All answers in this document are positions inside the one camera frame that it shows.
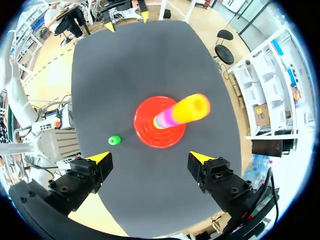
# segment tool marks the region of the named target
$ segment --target black chair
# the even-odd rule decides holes
[[[234,36],[232,35],[231,32],[223,29],[218,32],[217,37],[218,39],[214,47],[214,51],[217,56],[213,57],[214,59],[219,58],[218,60],[216,60],[217,65],[219,61],[222,61],[227,65],[233,64],[235,62],[235,58],[231,53],[231,51],[226,46],[224,46],[223,43],[224,43],[224,40],[229,40],[229,41],[233,40]],[[217,44],[219,39],[222,39],[221,44]]]
[[[63,41],[60,43],[60,46],[63,47],[63,46],[65,46],[65,45],[67,45],[68,43],[70,43],[71,40],[72,40],[72,38],[67,37],[64,32],[63,32],[63,33],[58,33],[58,34],[55,33],[54,36],[55,36],[55,37],[56,37],[56,36],[60,36],[60,37],[61,37],[61,34],[64,35],[64,39],[63,39]]]

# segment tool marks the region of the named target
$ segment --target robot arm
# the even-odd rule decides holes
[[[24,10],[27,10],[36,5],[43,5],[45,3],[56,2],[54,0],[33,0],[26,2],[23,6]],[[71,3],[81,3],[83,0],[69,0]],[[20,76],[19,76],[19,67],[16,62],[10,62],[10,53],[12,49],[12,44],[15,38],[15,30],[18,25],[19,18],[16,17],[9,24],[6,30],[6,34],[2,39],[2,45],[0,48],[0,91],[6,90],[7,99],[10,105],[10,108],[18,121],[21,128],[32,128],[32,125],[35,122],[40,122],[43,119],[39,117],[37,112],[32,107],[31,103],[28,100],[28,97],[22,86]],[[41,167],[51,167],[56,164],[58,157],[58,146],[54,145],[55,134],[53,132],[43,132],[40,134],[29,134],[27,136],[29,142],[34,143],[37,147],[36,152],[32,154],[40,161],[37,163]],[[11,152],[15,152],[15,147],[11,144],[8,146],[3,146],[6,148],[11,148]],[[31,178],[35,179],[42,186],[47,187],[47,182],[51,179],[52,175],[41,169],[31,169]]]

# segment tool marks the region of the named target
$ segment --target floor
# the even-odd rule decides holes
[[[170,0],[183,13],[186,13],[190,4],[187,0]],[[172,20],[182,20],[182,16],[168,6],[171,10]],[[149,7],[149,21],[157,20],[160,7]],[[123,20],[119,24],[130,24],[136,22],[135,19]],[[221,17],[214,9],[203,9],[195,7],[189,20],[189,24],[201,38],[208,51],[214,56],[215,43],[217,41],[217,32],[224,29],[227,25],[226,20]],[[95,22],[90,26],[90,31],[95,32],[102,30],[104,27],[100,23]],[[243,43],[241,38],[236,35],[236,32],[228,26],[226,29],[234,33],[232,41],[224,41],[224,45],[228,47],[234,55],[235,62],[239,61],[249,53],[248,48]],[[58,101],[65,95],[69,95],[71,91],[71,69],[74,53],[74,45],[69,43],[64,47],[60,47],[62,38],[54,37],[53,34],[43,43],[43,47],[37,53],[37,58],[34,62],[33,75],[29,77],[23,86],[31,104],[42,107],[46,101]],[[234,88],[229,81],[228,74],[224,72],[223,80],[230,95],[234,113],[239,128],[240,144],[241,144],[241,161],[242,174],[251,162],[251,141],[246,140],[246,135],[249,131],[249,122],[245,109],[240,108],[238,97]],[[69,218],[84,224],[90,228],[101,232],[126,236],[124,230],[116,223],[108,210],[104,207],[98,195],[90,194],[84,201],[81,207],[69,215]],[[196,232],[203,230],[211,225],[211,219],[204,219],[199,224],[186,228],[183,232]]]

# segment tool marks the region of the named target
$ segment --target white shelf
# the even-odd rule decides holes
[[[270,65],[266,54],[264,52],[261,52],[257,57],[251,57],[249,60],[252,63],[251,65],[253,67],[252,74],[256,74],[262,86],[263,92],[266,93],[270,91],[270,89],[268,89],[267,87],[266,82],[270,80],[270,76],[273,76],[273,74],[276,74],[276,72]],[[268,97],[268,94],[264,94],[264,96],[269,112],[271,135],[274,135],[275,131],[286,126],[285,107],[279,100],[274,101],[270,99]]]
[[[286,44],[279,42],[283,55],[280,56],[278,54],[272,41],[281,38],[280,35],[282,34],[289,34],[292,38],[295,38],[295,36],[292,36],[289,26],[284,25],[227,71],[228,73],[234,73],[242,92],[251,128],[251,135],[248,135],[247,139],[283,140],[297,139],[299,137],[299,141],[303,142],[304,133],[308,131],[308,116],[311,115],[308,110],[312,107],[315,108],[315,101],[311,96],[312,90],[309,90],[311,88],[310,85],[312,85],[310,84],[310,70],[306,60],[302,57],[301,47],[299,49],[295,47],[296,42],[287,42]],[[292,80],[288,69],[294,69],[297,75],[295,79],[299,80],[296,85],[301,90],[302,97],[298,103],[294,100]],[[261,84],[261,94],[265,96],[270,117],[269,129],[256,126],[255,113],[253,111],[254,98],[246,95],[246,90],[252,86],[252,83],[249,83],[250,80],[253,83]],[[291,118],[286,119],[286,111],[290,111]],[[289,133],[275,135],[275,131],[279,130],[286,130]]]
[[[269,46],[271,52],[273,53],[273,57],[276,60],[276,63],[278,64],[278,67],[281,71],[281,74],[278,74],[277,76],[279,78],[283,78],[283,82],[285,82],[286,90],[289,93],[289,103],[291,106],[292,124],[293,124],[293,129],[295,130],[297,128],[296,106],[295,106],[294,96],[292,94],[292,89],[291,89],[291,79],[290,79],[288,72],[285,70],[285,67],[284,67],[284,64],[281,60],[281,57],[278,55],[275,47],[271,43],[268,46]]]
[[[246,111],[248,114],[251,136],[255,136],[261,128],[256,125],[255,112],[254,112],[254,108],[253,108],[254,104],[252,104],[247,99],[247,96],[244,94],[245,90],[248,88],[246,87],[246,84],[243,84],[241,82],[244,78],[250,78],[249,72],[248,72],[247,68],[244,65],[242,65],[240,67],[236,67],[233,70],[233,74],[234,74],[235,78],[237,79],[240,91],[243,93],[242,97],[243,97],[245,108],[246,108]]]

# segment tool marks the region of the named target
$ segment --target screw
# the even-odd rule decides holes
[[[20,197],[20,201],[24,204],[27,201],[27,199],[24,196],[22,196]]]
[[[219,179],[219,178],[221,178],[222,177],[222,174],[221,173],[217,173],[216,175],[214,175],[214,178],[215,179]]]
[[[245,181],[245,185],[250,188],[251,187],[252,182],[250,180]]]
[[[28,192],[28,195],[30,198],[34,197],[36,194],[33,192],[33,191],[29,191]]]
[[[50,180],[48,181],[48,183],[49,183],[49,187],[50,187],[50,188],[52,188],[52,187],[54,187],[54,186],[56,185],[55,180],[52,180],[52,179],[50,179]]]
[[[62,192],[62,193],[67,193],[67,192],[68,192],[68,188],[67,188],[66,186],[63,186],[63,187],[61,188],[61,192]]]
[[[238,193],[238,188],[236,188],[236,187],[233,187],[233,188],[231,188],[231,191],[230,191],[230,193],[231,193],[231,195],[237,195],[237,193]]]

